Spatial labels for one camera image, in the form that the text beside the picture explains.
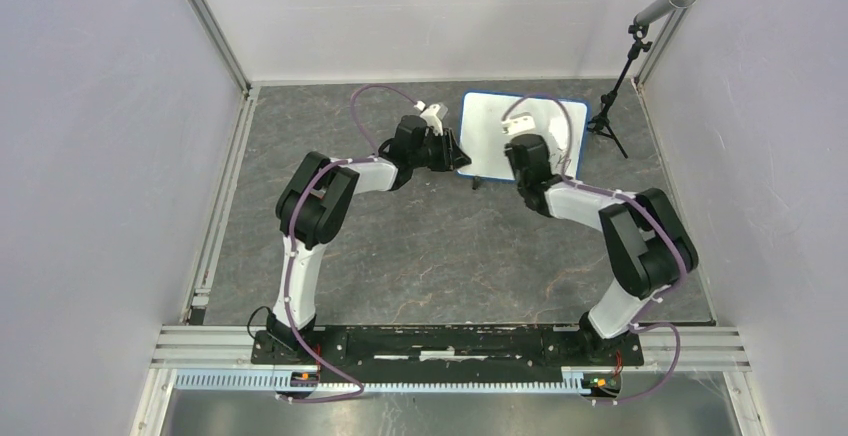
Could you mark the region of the blue framed whiteboard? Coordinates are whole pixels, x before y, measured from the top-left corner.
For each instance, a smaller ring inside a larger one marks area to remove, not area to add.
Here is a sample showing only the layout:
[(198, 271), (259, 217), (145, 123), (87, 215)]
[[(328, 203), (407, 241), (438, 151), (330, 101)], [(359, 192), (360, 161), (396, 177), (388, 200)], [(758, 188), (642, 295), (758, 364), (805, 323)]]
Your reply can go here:
[(524, 134), (544, 138), (552, 172), (577, 176), (590, 113), (587, 102), (565, 98), (554, 102), (544, 97), (522, 100), (516, 94), (488, 91), (469, 91), (464, 95), (459, 146), (472, 163), (457, 173), (469, 178), (512, 182), (514, 177), (504, 146), (518, 135), (505, 135), (501, 121), (505, 116), (521, 112), (533, 115), (536, 130)]

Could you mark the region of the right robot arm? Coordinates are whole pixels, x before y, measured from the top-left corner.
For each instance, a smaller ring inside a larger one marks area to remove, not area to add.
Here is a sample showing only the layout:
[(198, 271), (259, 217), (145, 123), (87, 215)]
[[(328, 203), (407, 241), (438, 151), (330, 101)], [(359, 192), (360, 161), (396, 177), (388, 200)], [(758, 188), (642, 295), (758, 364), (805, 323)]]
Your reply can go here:
[(667, 194), (658, 188), (624, 192), (556, 175), (546, 141), (522, 134), (505, 146), (525, 205), (553, 219), (579, 223), (604, 239), (613, 280), (579, 321), (577, 348), (602, 364), (637, 327), (644, 308), (661, 300), (699, 265), (699, 255)]

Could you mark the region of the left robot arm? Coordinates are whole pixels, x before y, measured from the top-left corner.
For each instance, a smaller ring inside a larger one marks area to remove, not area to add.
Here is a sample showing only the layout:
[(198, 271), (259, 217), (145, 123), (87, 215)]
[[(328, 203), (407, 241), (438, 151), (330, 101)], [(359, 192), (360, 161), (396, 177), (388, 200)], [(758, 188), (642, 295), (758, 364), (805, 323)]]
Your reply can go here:
[(375, 156), (331, 158), (309, 152), (275, 206), (284, 241), (280, 292), (266, 319), (278, 353), (290, 363), (306, 361), (314, 350), (309, 332), (316, 320), (315, 291), (324, 253), (343, 226), (354, 196), (396, 191), (414, 171), (451, 172), (471, 163), (453, 131), (443, 125), (447, 108), (424, 107), (405, 115), (394, 136)]

